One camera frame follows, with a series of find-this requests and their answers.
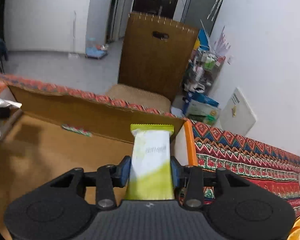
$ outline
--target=cardboard box flap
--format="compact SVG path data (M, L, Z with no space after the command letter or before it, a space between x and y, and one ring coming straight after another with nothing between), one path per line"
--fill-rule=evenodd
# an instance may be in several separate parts
M68 95L42 94L41 91L26 91L19 87L9 86L16 100L22 103L22 110L36 118L57 125L83 128L89 132L107 138L133 143L130 124L172 124L175 133L180 131L184 120L151 114L137 110L109 106Z

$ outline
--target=patterned blanket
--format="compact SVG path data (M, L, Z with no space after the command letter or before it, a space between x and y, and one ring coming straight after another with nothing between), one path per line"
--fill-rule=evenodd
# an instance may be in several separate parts
M173 116L157 109L129 104L121 99L112 100L108 96L13 75L0 74L0 80L7 85L18 86L27 90L71 95L112 106ZM296 215L300 215L299 156L229 131L211 128L201 122L193 121L192 125L199 166L206 171L225 167L286 199L293 206ZM213 188L206 187L204 190L206 203L211 203L214 199Z
M198 164L206 171L225 167L286 199L300 215L300 157L276 147L193 122ZM214 199L205 189L206 203Z

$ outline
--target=cardboard sheet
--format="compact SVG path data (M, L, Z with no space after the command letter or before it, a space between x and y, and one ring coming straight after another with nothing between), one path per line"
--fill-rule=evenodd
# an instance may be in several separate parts
M175 133L184 120L158 114L149 114L125 108L111 107L72 96L55 96L32 93L21 88L10 87L22 110L36 118L62 125L83 127L94 134L133 143L130 124L172 124Z
M167 38L154 37L153 32ZM198 32L164 17L131 13L123 42L119 83L163 95L172 102Z
M0 143L0 231L10 239L3 214L14 199L74 167L89 172L118 164L125 155L132 154L132 148L131 143L79 135L23 115ZM125 188L114 191L119 202ZM85 199L95 203L95 188L87 189Z

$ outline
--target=white wall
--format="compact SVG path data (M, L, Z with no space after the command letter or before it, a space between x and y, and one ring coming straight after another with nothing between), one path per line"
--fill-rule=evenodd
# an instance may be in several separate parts
M210 96L225 106L236 86L258 121L247 137L300 156L300 0L224 0L211 34L231 44Z
M186 0L178 0L176 10L174 11L173 20L178 22L181 20L185 5L186 5Z
M85 52L90 0L6 0L5 41L9 50L73 51L73 20L76 20L75 51Z
M87 22L87 38L95 38L96 43L106 42L106 29L111 0L90 0Z

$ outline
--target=chair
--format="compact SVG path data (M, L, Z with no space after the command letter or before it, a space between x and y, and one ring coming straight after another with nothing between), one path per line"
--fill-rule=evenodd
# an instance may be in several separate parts
M118 85L111 98L170 112L199 30L171 19L131 13Z

